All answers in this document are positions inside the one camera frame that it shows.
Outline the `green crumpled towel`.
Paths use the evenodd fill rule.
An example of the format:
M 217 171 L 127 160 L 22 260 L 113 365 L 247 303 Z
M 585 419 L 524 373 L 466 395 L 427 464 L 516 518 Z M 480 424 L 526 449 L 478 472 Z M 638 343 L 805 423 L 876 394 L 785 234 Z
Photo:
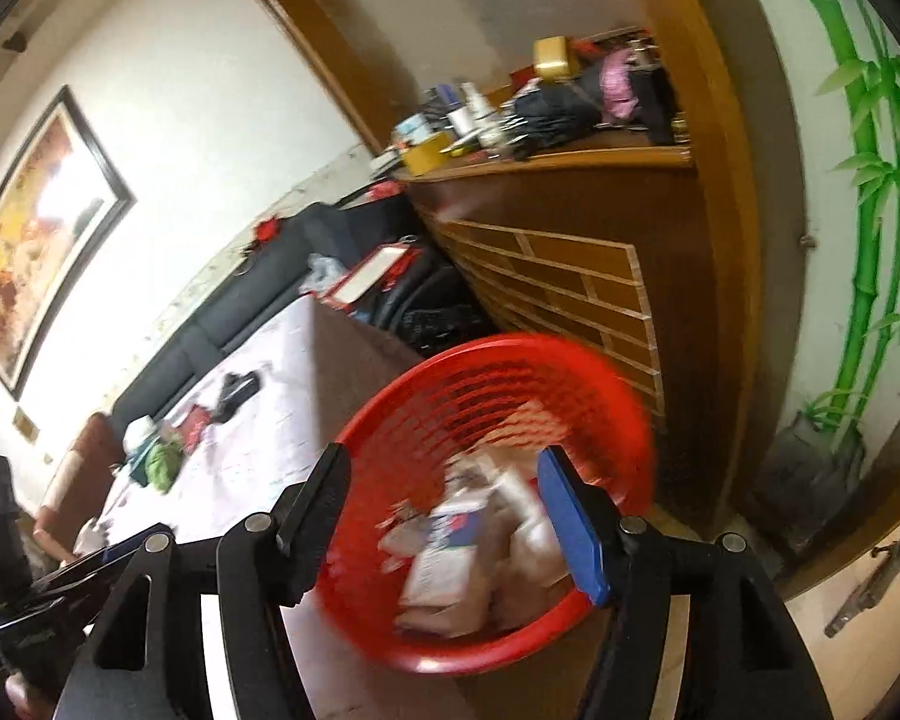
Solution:
M 182 470 L 185 452 L 176 439 L 157 439 L 144 455 L 148 483 L 160 494 L 167 494 Z

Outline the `red flat pouch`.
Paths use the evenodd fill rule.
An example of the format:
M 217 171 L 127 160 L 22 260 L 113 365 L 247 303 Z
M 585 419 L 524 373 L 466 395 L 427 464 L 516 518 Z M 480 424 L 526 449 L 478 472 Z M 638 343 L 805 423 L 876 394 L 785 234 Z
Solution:
M 196 452 L 206 427 L 211 424 L 211 419 L 211 411 L 206 406 L 193 405 L 183 421 L 176 426 L 176 433 L 185 457 L 191 457 Z

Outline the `red plastic mesh basket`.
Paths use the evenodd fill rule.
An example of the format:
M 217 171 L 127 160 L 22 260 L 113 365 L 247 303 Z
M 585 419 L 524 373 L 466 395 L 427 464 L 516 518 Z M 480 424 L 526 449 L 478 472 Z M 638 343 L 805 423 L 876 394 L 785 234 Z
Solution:
M 539 499 L 541 450 L 560 445 L 626 514 L 652 499 L 652 439 L 634 390 L 603 356 L 549 335 L 497 335 L 421 362 L 368 400 L 338 440 L 352 481 L 318 601 L 359 652 L 410 673 L 502 668 L 589 614 Z M 497 518 L 486 622 L 458 639 L 398 629 L 427 517 L 460 493 L 486 493 Z

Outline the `white blue medicine box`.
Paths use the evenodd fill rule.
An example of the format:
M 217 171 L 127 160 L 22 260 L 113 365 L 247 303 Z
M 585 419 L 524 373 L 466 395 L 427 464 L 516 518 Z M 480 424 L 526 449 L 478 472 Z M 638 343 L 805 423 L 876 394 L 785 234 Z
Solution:
M 460 493 L 437 505 L 401 590 L 395 626 L 443 639 L 478 632 L 491 605 L 498 536 L 486 493 Z

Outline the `dark green tissue box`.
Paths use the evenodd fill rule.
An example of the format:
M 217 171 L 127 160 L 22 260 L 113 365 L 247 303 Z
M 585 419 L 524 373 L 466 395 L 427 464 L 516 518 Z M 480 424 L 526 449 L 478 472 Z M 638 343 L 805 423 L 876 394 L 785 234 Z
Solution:
M 144 415 L 131 421 L 123 434 L 123 450 L 126 466 L 130 468 L 130 480 L 146 488 L 149 484 L 146 455 L 159 437 L 159 426 L 150 416 Z

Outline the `brown striped chair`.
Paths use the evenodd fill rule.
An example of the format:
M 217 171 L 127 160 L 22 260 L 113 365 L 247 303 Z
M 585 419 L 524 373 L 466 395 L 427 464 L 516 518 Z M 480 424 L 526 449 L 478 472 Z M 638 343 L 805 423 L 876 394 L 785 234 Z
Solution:
M 76 559 L 74 545 L 84 523 L 103 511 L 113 484 L 113 468 L 125 450 L 109 417 L 94 413 L 59 462 L 35 515 L 34 538 L 59 562 Z

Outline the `red gift box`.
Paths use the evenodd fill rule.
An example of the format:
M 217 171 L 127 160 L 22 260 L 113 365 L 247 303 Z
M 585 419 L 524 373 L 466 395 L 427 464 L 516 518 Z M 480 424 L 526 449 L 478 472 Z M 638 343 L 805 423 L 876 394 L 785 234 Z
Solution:
M 395 242 L 379 245 L 322 297 L 322 303 L 333 309 L 352 312 L 368 294 L 393 286 L 421 254 L 419 244 Z

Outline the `black leather sofa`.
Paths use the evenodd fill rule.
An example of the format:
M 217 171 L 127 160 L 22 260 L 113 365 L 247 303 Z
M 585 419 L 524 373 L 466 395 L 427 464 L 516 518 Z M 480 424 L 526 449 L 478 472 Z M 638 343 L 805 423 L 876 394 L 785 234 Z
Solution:
M 281 223 L 278 236 L 229 275 L 142 367 L 110 408 L 115 434 L 141 416 L 162 418 L 193 385 L 299 297 L 308 257 L 347 268 L 377 245 L 424 231 L 406 195 L 363 205 L 314 203 Z

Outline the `wooden brick-pattern cabinet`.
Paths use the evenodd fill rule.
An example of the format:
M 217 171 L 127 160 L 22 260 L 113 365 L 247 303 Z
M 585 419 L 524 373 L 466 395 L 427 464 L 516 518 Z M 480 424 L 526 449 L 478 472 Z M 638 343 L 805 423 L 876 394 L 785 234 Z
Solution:
M 404 183 L 414 208 L 505 327 L 610 358 L 658 436 L 658 495 L 683 517 L 707 499 L 702 195 L 679 149 L 597 149 L 534 163 L 444 167 Z

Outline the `floral purple tablecloth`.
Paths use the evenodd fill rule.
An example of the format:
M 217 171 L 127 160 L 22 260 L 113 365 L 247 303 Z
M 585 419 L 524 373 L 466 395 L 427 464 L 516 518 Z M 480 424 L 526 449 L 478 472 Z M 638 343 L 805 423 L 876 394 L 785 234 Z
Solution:
M 206 429 L 168 493 L 119 475 L 100 525 L 113 543 L 153 523 L 172 527 L 182 543 L 223 535 L 305 481 L 325 445 L 418 359 L 382 330 L 315 299 L 297 299 L 188 387 L 167 418 L 180 422 L 192 406 L 214 405 L 229 374 L 256 372 L 260 392 L 229 421 Z M 370 663 L 326 621 L 315 596 L 283 618 L 318 717 L 470 717 L 453 679 Z

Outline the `red cloth on sofa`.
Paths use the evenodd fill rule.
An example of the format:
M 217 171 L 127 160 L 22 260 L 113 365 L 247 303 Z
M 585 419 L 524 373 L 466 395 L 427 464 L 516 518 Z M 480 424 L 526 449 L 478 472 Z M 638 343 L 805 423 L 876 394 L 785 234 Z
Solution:
M 255 244 L 269 244 L 272 239 L 276 239 L 279 236 L 281 227 L 283 227 L 283 220 L 279 216 L 271 216 L 271 218 L 261 220 L 255 226 Z

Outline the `white spray bottle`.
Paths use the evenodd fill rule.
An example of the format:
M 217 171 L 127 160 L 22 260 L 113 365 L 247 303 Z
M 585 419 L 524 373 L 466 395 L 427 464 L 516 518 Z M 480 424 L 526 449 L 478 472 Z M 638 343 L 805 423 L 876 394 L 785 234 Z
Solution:
M 473 117 L 476 140 L 489 153 L 499 154 L 505 146 L 505 133 L 497 109 L 471 82 L 461 83 L 466 107 Z

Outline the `white ceramic mug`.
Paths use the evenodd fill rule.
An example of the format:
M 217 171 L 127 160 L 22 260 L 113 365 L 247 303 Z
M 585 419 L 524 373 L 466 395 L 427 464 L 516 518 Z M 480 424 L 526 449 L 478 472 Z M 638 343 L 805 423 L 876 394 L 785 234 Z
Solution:
M 98 522 L 97 518 L 89 518 L 77 532 L 73 554 L 76 557 L 86 557 L 105 550 L 107 546 L 109 546 L 109 527 L 105 523 Z

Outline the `framed horse painting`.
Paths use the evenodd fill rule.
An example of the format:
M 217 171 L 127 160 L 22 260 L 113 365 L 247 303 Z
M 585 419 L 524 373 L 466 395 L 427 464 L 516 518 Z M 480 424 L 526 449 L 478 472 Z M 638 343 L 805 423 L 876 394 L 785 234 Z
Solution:
M 0 383 L 22 394 L 74 283 L 134 197 L 61 88 L 0 184 Z

